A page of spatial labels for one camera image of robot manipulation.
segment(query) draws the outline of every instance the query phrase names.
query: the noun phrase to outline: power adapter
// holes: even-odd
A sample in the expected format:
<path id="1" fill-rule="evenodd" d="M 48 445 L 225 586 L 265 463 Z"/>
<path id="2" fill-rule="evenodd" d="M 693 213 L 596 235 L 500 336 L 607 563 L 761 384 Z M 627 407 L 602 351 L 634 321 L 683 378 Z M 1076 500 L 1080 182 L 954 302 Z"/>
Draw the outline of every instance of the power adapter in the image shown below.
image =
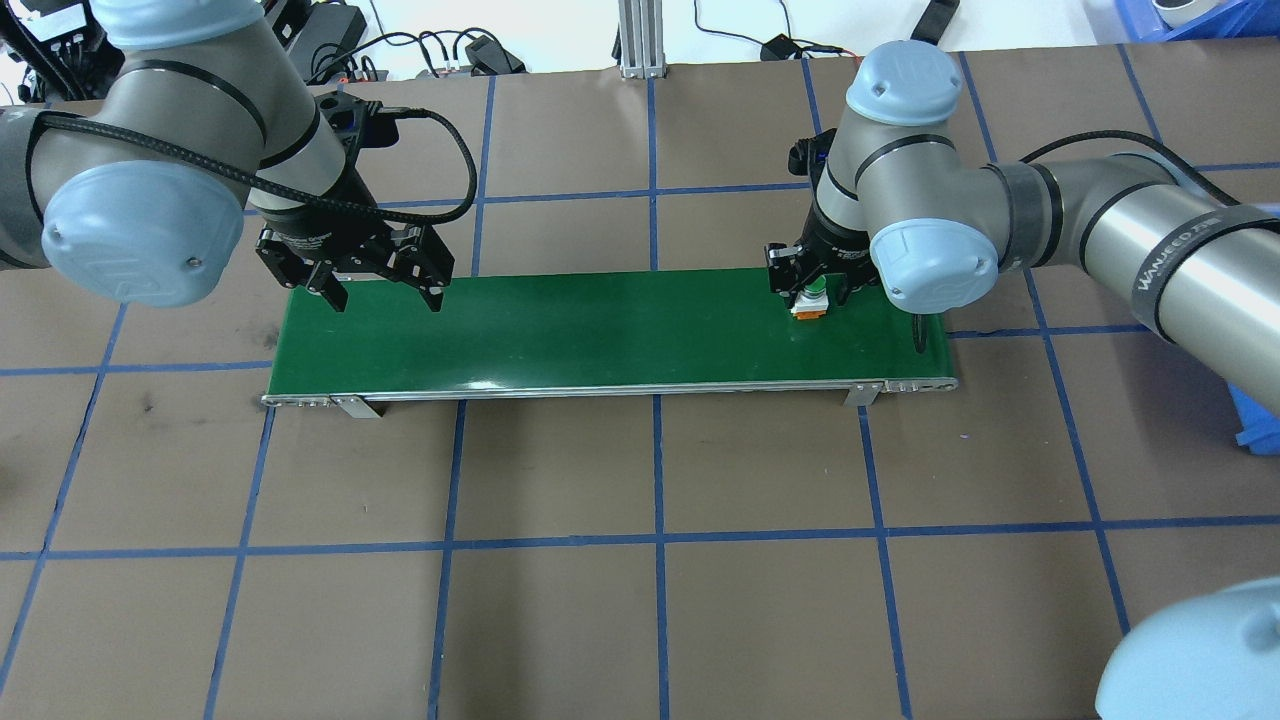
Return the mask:
<path id="1" fill-rule="evenodd" d="M 474 76 L 509 76 L 527 72 L 520 58 L 507 53 L 507 49 L 492 37 L 472 40 L 466 50 Z"/>
<path id="2" fill-rule="evenodd" d="M 800 46 L 785 35 L 780 35 L 760 46 L 762 60 L 792 60 L 799 58 L 801 53 Z"/>

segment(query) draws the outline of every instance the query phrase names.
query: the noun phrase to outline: blue tape line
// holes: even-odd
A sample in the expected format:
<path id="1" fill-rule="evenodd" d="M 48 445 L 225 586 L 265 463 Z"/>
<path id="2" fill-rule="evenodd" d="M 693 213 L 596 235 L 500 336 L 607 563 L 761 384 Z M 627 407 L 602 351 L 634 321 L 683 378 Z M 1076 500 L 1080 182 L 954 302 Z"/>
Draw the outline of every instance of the blue tape line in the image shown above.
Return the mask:
<path id="1" fill-rule="evenodd" d="M 480 192 L 479 181 L 476 181 L 476 193 Z M 444 208 L 444 206 L 457 206 L 462 204 L 461 197 L 448 197 L 444 200 L 397 200 L 394 202 L 379 202 L 379 208 L 392 209 L 392 208 Z"/>
<path id="2" fill-rule="evenodd" d="M 813 91 L 813 73 L 809 72 L 809 58 L 800 58 L 804 70 L 804 91 L 809 96 L 809 117 L 813 119 L 813 133 L 822 135 L 822 115 L 818 113 L 818 96 Z"/>
<path id="3" fill-rule="evenodd" d="M 232 570 L 232 587 L 227 591 L 227 610 L 223 614 L 223 629 L 218 634 L 218 651 L 214 653 L 214 671 L 209 676 L 209 693 L 205 696 L 205 720 L 214 720 L 214 707 L 218 705 L 218 689 L 223 682 L 223 667 L 227 662 L 227 646 L 232 638 L 232 623 L 236 620 L 236 605 L 239 602 L 241 580 L 244 578 L 246 548 L 253 532 L 253 516 L 257 514 L 257 496 L 262 489 L 262 471 L 266 469 L 266 452 L 271 445 L 271 428 L 275 425 L 275 407 L 266 409 L 262 419 L 262 437 L 257 443 L 257 461 L 253 464 L 253 479 L 248 486 L 248 500 L 244 501 L 244 523 L 241 525 L 239 546 L 236 548 L 236 569 Z"/>
<path id="4" fill-rule="evenodd" d="M 0 378 L 23 378 L 28 375 L 92 375 L 97 368 L 0 368 Z"/>
<path id="5" fill-rule="evenodd" d="M 250 360 L 246 363 L 174 363 L 164 365 L 111 365 L 108 373 L 216 373 L 224 370 L 265 370 L 270 360 Z"/>
<path id="6" fill-rule="evenodd" d="M 1051 336 L 1071 336 L 1071 334 L 1121 334 L 1121 333 L 1149 333 L 1151 329 L 1147 325 L 1134 323 L 1132 325 L 1084 325 L 1084 327 L 1065 327 L 1065 328 L 1048 328 L 1048 334 Z"/>
<path id="7" fill-rule="evenodd" d="M 18 619 L 13 624 L 13 634 L 9 635 L 9 647 L 5 650 L 4 662 L 0 664 L 0 696 L 4 694 L 4 687 L 9 682 L 9 673 L 13 670 L 13 660 L 18 653 L 18 643 L 22 641 L 22 632 L 27 626 L 27 618 L 31 615 L 31 605 L 36 600 L 36 588 L 40 585 L 40 578 L 45 573 L 45 564 L 49 561 L 49 551 L 52 548 L 54 536 L 58 533 L 58 523 L 61 521 L 63 510 L 67 507 L 67 495 L 72 488 L 72 479 L 76 478 L 81 452 L 84 450 L 84 437 L 88 434 L 90 423 L 93 421 L 93 410 L 97 407 L 97 398 L 102 392 L 102 380 L 106 379 L 106 366 L 111 363 L 111 355 L 115 352 L 115 343 L 120 338 L 120 328 L 124 327 L 124 316 L 128 309 L 128 305 L 120 305 L 116 309 L 115 322 L 111 324 L 111 334 L 106 340 L 106 348 L 102 350 L 102 361 L 99 364 L 97 377 L 93 379 L 93 391 L 90 393 L 88 404 L 84 407 L 84 419 L 81 420 L 79 432 L 76 434 L 70 456 L 67 459 L 67 470 L 63 473 L 61 484 L 58 486 L 54 512 L 49 518 L 49 525 L 45 527 L 45 539 L 40 547 L 40 553 L 36 556 L 36 565 L 31 570 L 31 579 L 27 582 L 27 592 L 23 594 L 22 607 L 18 610 Z"/>
<path id="8" fill-rule="evenodd" d="M 658 598 L 658 717 L 671 720 L 671 664 L 667 653 L 667 498 L 662 441 L 662 396 L 653 396 L 653 529 Z"/>
<path id="9" fill-rule="evenodd" d="M 458 492 L 462 487 L 462 450 L 467 429 L 467 401 L 458 402 L 453 421 L 453 462 L 449 468 L 449 502 L 444 511 L 444 543 L 440 555 L 440 584 L 435 593 L 435 634 L 431 639 L 431 675 L 426 696 L 428 720 L 440 716 L 440 684 L 444 678 L 444 628 L 449 612 L 449 580 L 453 575 L 453 538 L 458 528 Z"/>
<path id="10" fill-rule="evenodd" d="M 974 340 L 983 337 L 1038 337 L 1039 331 L 1032 328 L 1018 328 L 1007 331 L 951 331 L 947 337 L 951 340 Z"/>
<path id="11" fill-rule="evenodd" d="M 1280 525 L 1280 515 L 1220 515 L 1199 518 L 1135 518 L 1130 520 L 1102 520 L 1107 530 L 1157 530 L 1167 528 L 1244 528 Z M 801 528 L 786 530 L 710 530 L 663 533 L 664 544 L 718 543 L 718 542 L 790 542 L 812 539 L 870 539 L 881 534 L 891 538 L 948 537 L 948 536 L 1018 536 L 1036 533 L 1074 533 L 1094 528 L 1092 520 L 1059 523 L 1005 523 L 988 525 L 902 525 L 876 528 Z M 653 544 L 655 533 L 616 536 L 562 536 L 532 538 L 499 538 L 454 541 L 453 551 L 512 550 L 525 547 L 598 547 L 622 544 Z M 362 555 L 383 552 L 434 552 L 444 550 L 443 541 L 367 542 L 335 544 L 268 544 L 250 546 L 244 553 L 257 556 L 306 555 Z M 156 557 L 234 557 L 237 547 L 155 547 L 115 550 L 52 550 L 49 560 L 146 560 Z M 38 552 L 0 552 L 0 562 L 32 561 Z"/>
<path id="12" fill-rule="evenodd" d="M 177 363 L 160 365 L 108 365 L 106 374 L 118 373 L 211 373 L 219 370 L 262 370 L 271 366 L 270 360 L 250 360 L 244 363 Z M 0 368 L 0 378 L 42 377 L 42 375 L 92 375 L 100 368 Z"/>
<path id="13" fill-rule="evenodd" d="M 1103 520 L 1108 530 L 1158 530 L 1167 528 L 1242 528 L 1280 525 L 1280 515 L 1222 515 L 1219 518 L 1152 518 L 1146 520 Z"/>
<path id="14" fill-rule="evenodd" d="M 1142 92 L 1142 85 L 1138 83 L 1138 74 L 1133 72 L 1133 63 L 1129 61 L 1129 51 L 1124 49 L 1124 45 L 1116 45 L 1116 51 L 1120 53 L 1120 61 L 1124 63 L 1124 72 L 1129 74 L 1129 85 L 1133 86 L 1133 94 L 1138 96 L 1142 117 L 1147 118 L 1151 137 L 1155 137 L 1157 142 L 1164 142 L 1165 140 L 1160 136 L 1160 128 L 1156 126 L 1156 117 L 1151 114 L 1151 105 L 1147 104 L 1147 96 Z"/>
<path id="15" fill-rule="evenodd" d="M 964 70 L 964 82 L 969 86 L 969 97 L 973 100 L 973 111 L 978 115 L 978 129 L 982 131 L 982 141 L 987 145 L 987 159 L 998 163 L 996 156 L 996 143 L 991 141 L 991 128 L 987 127 L 987 115 L 982 111 L 982 99 L 978 97 L 978 85 L 973 82 L 973 72 L 969 69 L 969 58 L 960 53 L 960 69 Z"/>
<path id="16" fill-rule="evenodd" d="M 1080 474 L 1080 487 L 1084 491 L 1084 501 L 1089 506 L 1089 518 L 1093 524 L 1094 536 L 1098 539 L 1098 552 L 1102 556 L 1102 569 L 1107 575 L 1107 585 L 1111 588 L 1111 601 L 1115 603 L 1116 620 L 1120 623 L 1120 632 L 1129 633 L 1129 611 L 1125 609 L 1124 594 L 1120 591 L 1120 578 L 1116 574 L 1115 560 L 1111 557 L 1111 544 L 1107 541 L 1106 528 L 1102 525 L 1102 512 L 1098 509 L 1098 498 L 1093 492 L 1093 479 L 1089 477 L 1089 465 L 1084 457 L 1084 446 L 1080 443 L 1080 432 L 1075 425 L 1075 414 L 1071 411 L 1071 400 L 1066 395 L 1066 382 L 1062 379 L 1062 368 L 1057 363 L 1057 352 L 1053 350 L 1053 337 L 1048 332 L 1044 322 L 1044 309 L 1041 306 L 1039 292 L 1036 290 L 1036 278 L 1030 270 L 1023 270 L 1027 278 L 1027 291 L 1032 296 L 1032 307 L 1036 309 L 1036 322 L 1043 331 L 1044 355 L 1048 357 L 1048 368 L 1053 374 L 1053 388 L 1057 391 L 1059 405 L 1062 406 L 1062 419 L 1066 421 L 1066 436 L 1071 441 L 1071 454 L 1075 456 L 1075 466 Z"/>
<path id="17" fill-rule="evenodd" d="M 694 542 L 786 542 L 809 539 L 852 539 L 874 538 L 879 536 L 876 528 L 815 528 L 799 530 L 718 530 L 703 533 L 667 533 L 664 539 L 671 543 Z"/>
<path id="18" fill-rule="evenodd" d="M 534 538 L 454 541 L 453 550 L 512 550 L 521 547 L 595 547 L 602 544 L 653 544 L 652 533 L 621 536 L 561 536 Z"/>
<path id="19" fill-rule="evenodd" d="M 561 200 L 611 200 L 614 197 L 649 197 L 648 190 L 602 190 L 599 192 L 550 192 L 547 195 L 502 195 L 486 197 L 489 205 L 511 202 L 558 202 Z"/>
<path id="20" fill-rule="evenodd" d="M 1051 336 L 1073 336 L 1073 334 L 1121 334 L 1121 333 L 1146 333 L 1151 332 L 1147 325 L 1133 324 L 1133 325 L 1068 325 L 1061 328 L 1046 328 L 1046 331 L 1039 331 L 1038 328 L 1012 328 L 1001 331 L 951 331 L 947 337 L 951 340 L 974 340 L 974 338 L 987 338 L 987 337 L 1039 337 L 1042 332 L 1048 332 Z"/>
<path id="21" fill-rule="evenodd" d="M 156 557 L 236 557 L 237 547 L 123 547 L 113 550 L 52 550 L 50 560 L 152 560 Z"/>
<path id="22" fill-rule="evenodd" d="M 649 269 L 658 269 L 658 96 L 654 78 L 645 88 L 649 115 Z"/>
<path id="23" fill-rule="evenodd" d="M 244 555 L 250 557 L 282 557 L 298 555 L 376 555 L 384 552 L 429 552 L 443 548 L 444 543 L 440 541 L 259 544 L 244 548 Z"/>
<path id="24" fill-rule="evenodd" d="M 893 589 L 893 568 L 888 556 L 888 536 L 884 529 L 884 511 L 879 497 L 879 479 L 876 474 L 876 451 L 872 446 L 872 424 L 867 407 L 858 409 L 858 428 L 863 437 L 863 461 L 867 464 L 867 489 L 870 493 L 872 518 L 876 523 L 876 550 L 879 553 L 881 582 L 884 585 L 884 612 L 888 616 L 888 639 L 893 647 L 893 671 L 897 675 L 897 700 L 902 717 L 913 720 L 911 689 L 906 682 L 906 659 L 902 653 L 902 633 L 897 618 L 897 592 Z"/>
<path id="25" fill-rule="evenodd" d="M 1197 165 L 1202 173 L 1216 173 L 1221 170 L 1277 170 L 1280 163 L 1225 163 L 1220 165 Z"/>
<path id="26" fill-rule="evenodd" d="M 493 97 L 498 88 L 498 76 L 489 76 L 489 91 L 484 106 L 484 140 L 480 147 L 480 178 L 476 181 L 476 232 L 471 241 L 471 277 L 480 274 L 480 245 L 484 238 L 485 193 L 489 187 L 489 141 L 493 138 Z"/>
<path id="27" fill-rule="evenodd" d="M 1004 525 L 919 525 L 886 528 L 891 538 L 931 538 L 960 536 L 1024 536 L 1036 533 L 1078 533 L 1093 530 L 1091 521 L 1075 523 L 1009 523 Z"/>
<path id="28" fill-rule="evenodd" d="M 705 187 L 659 187 L 658 195 L 709 195 L 733 192 L 764 192 L 771 190 L 809 190 L 806 182 L 771 182 L 759 184 L 709 184 Z"/>

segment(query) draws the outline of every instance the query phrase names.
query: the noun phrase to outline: black device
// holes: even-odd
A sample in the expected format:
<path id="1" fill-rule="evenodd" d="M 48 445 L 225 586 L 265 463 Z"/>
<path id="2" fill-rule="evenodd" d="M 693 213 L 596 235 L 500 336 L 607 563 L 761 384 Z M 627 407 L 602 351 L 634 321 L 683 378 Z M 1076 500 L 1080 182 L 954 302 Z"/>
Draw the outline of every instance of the black device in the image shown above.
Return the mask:
<path id="1" fill-rule="evenodd" d="M 527 72 L 520 58 L 507 53 L 500 42 L 488 36 L 472 40 L 467 45 L 466 53 L 474 76 L 507 76 Z"/>
<path id="2" fill-rule="evenodd" d="M 282 4 L 289 5 L 289 0 Z M 283 13 L 288 12 L 288 9 L 282 10 L 280 17 L 284 17 Z M 365 14 L 360 12 L 360 8 L 340 5 L 338 3 L 319 3 L 310 6 L 302 29 L 293 33 L 284 51 L 289 56 L 293 69 L 298 72 L 303 82 L 310 81 L 316 70 L 325 68 L 325 65 L 332 65 L 310 83 L 325 85 L 342 72 L 340 63 L 334 64 L 325 60 L 325 58 L 332 59 L 334 55 L 355 50 L 360 45 L 360 38 L 365 35 L 366 27 Z M 273 27 L 273 31 L 276 32 L 276 37 L 280 37 L 282 31 L 279 28 Z"/>

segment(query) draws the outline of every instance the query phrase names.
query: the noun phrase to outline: green conveyor belt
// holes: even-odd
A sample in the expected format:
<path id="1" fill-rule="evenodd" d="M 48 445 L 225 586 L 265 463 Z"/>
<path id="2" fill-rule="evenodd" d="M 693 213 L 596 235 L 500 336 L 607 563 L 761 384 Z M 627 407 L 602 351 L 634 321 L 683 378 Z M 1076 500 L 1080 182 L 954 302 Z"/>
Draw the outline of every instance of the green conveyor belt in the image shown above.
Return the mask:
<path id="1" fill-rule="evenodd" d="M 941 318 L 916 354 L 879 288 L 791 318 L 764 269 L 460 278 L 442 313 L 347 283 L 347 311 L 294 291 L 268 400 L 612 395 L 952 378 Z"/>

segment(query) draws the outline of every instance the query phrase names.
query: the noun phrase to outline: black band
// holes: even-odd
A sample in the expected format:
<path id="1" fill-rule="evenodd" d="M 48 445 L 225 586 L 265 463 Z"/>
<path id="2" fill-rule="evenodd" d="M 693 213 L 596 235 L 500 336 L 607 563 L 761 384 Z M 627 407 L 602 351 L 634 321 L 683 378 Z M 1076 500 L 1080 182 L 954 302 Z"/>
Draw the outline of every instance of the black band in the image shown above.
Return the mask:
<path id="1" fill-rule="evenodd" d="M 1057 252 L 1059 243 L 1062 242 L 1062 217 L 1066 214 L 1066 209 L 1062 208 L 1062 188 L 1059 187 L 1057 178 L 1053 177 L 1053 173 L 1051 173 L 1044 165 L 1032 165 L 1032 168 L 1039 173 L 1041 179 L 1044 181 L 1044 187 L 1048 188 L 1048 245 L 1044 246 L 1044 254 L 1041 255 L 1041 259 L 1032 265 L 1033 268 L 1039 268 L 1044 263 L 1053 259 L 1053 254 Z"/>
<path id="2" fill-rule="evenodd" d="M 831 163 L 827 163 L 827 165 L 824 167 L 824 170 L 827 173 L 827 179 L 831 181 L 832 187 L 835 187 L 836 190 L 838 190 L 840 193 L 844 195 L 845 197 L 852 200 L 854 202 L 858 202 L 858 193 L 854 192 L 854 191 L 851 191 L 851 190 L 849 190 L 847 187 L 840 184 L 840 181 L 836 179 L 835 173 L 831 172 Z"/>
<path id="3" fill-rule="evenodd" d="M 298 138 L 294 140 L 292 143 L 289 143 L 289 146 L 285 147 L 284 150 L 280 150 L 274 155 L 264 158 L 262 161 L 259 163 L 257 169 L 265 170 L 268 168 L 274 168 L 280 163 L 288 160 L 289 158 L 293 158 L 298 152 L 302 152 L 302 149 L 306 147 L 308 142 L 311 142 L 311 138 L 316 136 L 316 131 L 319 129 L 320 129 L 320 108 L 316 108 L 316 114 L 311 115 L 311 124 L 307 126 L 306 132 L 298 136 Z"/>
<path id="4" fill-rule="evenodd" d="M 913 135 L 910 137 L 902 137 L 902 138 L 895 140 L 893 142 L 890 142 L 888 145 L 882 146 L 876 152 L 872 152 L 870 155 L 867 156 L 865 160 L 863 160 L 863 164 L 858 167 L 858 172 L 854 173 L 854 187 L 858 187 L 858 183 L 860 183 L 863 181 L 863 173 L 865 173 L 867 168 L 870 168 L 872 163 L 874 163 L 876 160 L 879 160 L 881 158 L 883 158 L 884 155 L 888 155 L 890 152 L 892 152 L 895 150 L 901 150 L 904 147 L 908 147 L 908 146 L 911 146 L 911 145 L 919 145 L 922 142 L 936 142 L 938 145 L 946 145 L 947 147 L 950 147 L 952 150 L 956 149 L 955 143 L 951 142 L 951 138 L 941 136 L 941 135 Z"/>
<path id="5" fill-rule="evenodd" d="M 238 102 L 241 108 L 244 108 L 244 111 L 253 118 L 255 123 L 257 123 L 257 129 L 262 133 L 262 141 L 266 142 L 266 120 L 262 119 L 262 113 L 259 111 L 257 105 L 253 105 L 253 101 L 250 100 L 247 95 L 241 92 L 238 87 L 215 76 L 214 73 L 204 68 L 188 65 L 187 63 L 178 63 L 175 60 L 140 60 L 125 65 L 120 70 L 120 77 L 136 70 L 165 70 L 178 73 L 216 87 L 223 91 L 224 95 Z"/>
<path id="6" fill-rule="evenodd" d="M 1000 272 L 1029 266 L 1044 238 L 1043 183 L 1028 165 L 987 165 L 1005 186 L 1009 201 L 1009 246 L 1000 259 Z"/>
<path id="7" fill-rule="evenodd" d="M 1114 195 L 1111 197 L 1111 200 L 1107 200 L 1106 202 L 1103 202 L 1102 208 L 1098 208 L 1098 211 L 1094 213 L 1092 218 L 1089 218 L 1089 222 L 1084 225 L 1084 232 L 1080 233 L 1080 269 L 1082 270 L 1084 270 L 1085 273 L 1089 272 L 1089 266 L 1084 261 L 1084 249 L 1085 249 L 1085 246 L 1089 245 L 1089 236 L 1093 234 L 1093 228 L 1098 224 L 1098 220 L 1102 219 L 1102 215 L 1106 215 L 1107 210 L 1110 210 L 1111 208 L 1115 208 L 1116 202 L 1120 202 L 1121 200 L 1124 200 L 1125 197 L 1129 197 L 1134 192 L 1138 192 L 1139 190 L 1148 188 L 1148 187 L 1151 187 L 1153 184 L 1165 184 L 1165 183 L 1158 183 L 1156 181 L 1148 181 L 1148 182 L 1139 182 L 1138 184 L 1132 184 L 1132 186 L 1121 190 L 1116 195 Z"/>
<path id="8" fill-rule="evenodd" d="M 1252 205 L 1233 205 L 1204 213 L 1174 228 L 1165 240 L 1151 249 L 1138 270 L 1138 277 L 1134 278 L 1130 301 L 1133 314 L 1142 324 L 1170 340 L 1160 325 L 1160 299 L 1179 265 L 1211 241 L 1248 228 L 1280 232 L 1280 218 Z"/>

